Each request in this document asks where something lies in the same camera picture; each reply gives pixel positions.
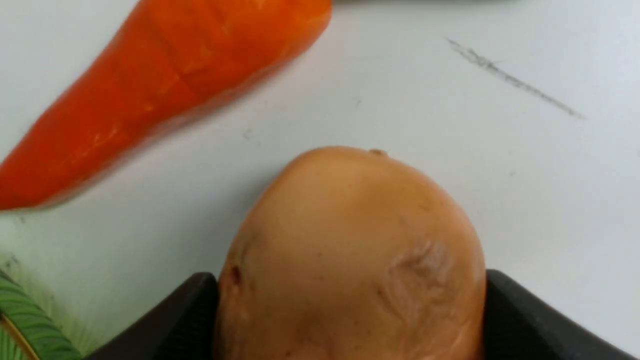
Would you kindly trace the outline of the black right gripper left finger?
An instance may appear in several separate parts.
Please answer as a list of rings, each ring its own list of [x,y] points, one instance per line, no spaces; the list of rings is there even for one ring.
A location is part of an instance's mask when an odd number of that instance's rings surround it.
[[[194,273],[87,359],[212,360],[217,306],[215,276]]]

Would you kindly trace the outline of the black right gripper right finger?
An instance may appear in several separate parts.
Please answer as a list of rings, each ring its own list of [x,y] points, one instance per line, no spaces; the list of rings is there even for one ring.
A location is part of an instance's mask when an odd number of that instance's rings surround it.
[[[497,269],[487,270],[486,360],[633,360]]]

